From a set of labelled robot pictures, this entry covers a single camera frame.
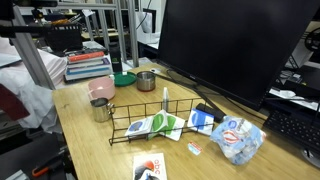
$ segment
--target plastic wrapper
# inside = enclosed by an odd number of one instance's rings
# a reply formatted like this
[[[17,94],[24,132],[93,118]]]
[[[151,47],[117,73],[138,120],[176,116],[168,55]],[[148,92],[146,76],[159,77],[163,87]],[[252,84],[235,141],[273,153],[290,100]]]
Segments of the plastic wrapper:
[[[236,165],[248,162],[257,152],[266,134],[249,121],[225,116],[211,133],[210,139],[219,144],[223,154]]]

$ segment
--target plastic bag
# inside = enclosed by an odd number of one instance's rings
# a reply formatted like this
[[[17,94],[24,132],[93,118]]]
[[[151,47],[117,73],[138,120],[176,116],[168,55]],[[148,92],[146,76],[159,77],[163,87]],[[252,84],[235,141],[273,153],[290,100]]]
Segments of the plastic bag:
[[[219,144],[224,155],[236,165],[248,162],[262,145],[266,134],[249,121],[225,116],[211,133],[210,139]]]

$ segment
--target monitor stand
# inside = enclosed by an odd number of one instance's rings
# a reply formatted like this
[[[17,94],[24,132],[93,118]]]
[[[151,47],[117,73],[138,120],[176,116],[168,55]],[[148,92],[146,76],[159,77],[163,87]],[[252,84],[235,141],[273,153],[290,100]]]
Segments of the monitor stand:
[[[311,164],[320,168],[320,155],[316,154],[308,149],[301,149],[301,154],[306,158]]]

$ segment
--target black keyboard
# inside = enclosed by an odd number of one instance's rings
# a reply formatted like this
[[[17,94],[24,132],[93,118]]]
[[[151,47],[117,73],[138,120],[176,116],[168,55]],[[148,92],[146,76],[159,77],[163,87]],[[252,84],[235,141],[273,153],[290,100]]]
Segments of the black keyboard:
[[[303,148],[320,153],[320,128],[311,125],[310,120],[297,119],[286,113],[274,111],[264,126],[295,141]]]

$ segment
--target metal mug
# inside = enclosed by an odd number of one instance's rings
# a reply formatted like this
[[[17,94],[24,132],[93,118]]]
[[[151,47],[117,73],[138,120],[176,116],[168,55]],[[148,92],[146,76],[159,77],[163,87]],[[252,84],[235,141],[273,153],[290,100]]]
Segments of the metal mug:
[[[156,87],[156,76],[150,71],[141,71],[137,74],[137,88],[140,91],[152,91]]]
[[[114,113],[114,105],[107,98],[97,98],[90,101],[92,105],[93,118],[96,122],[105,122]]]

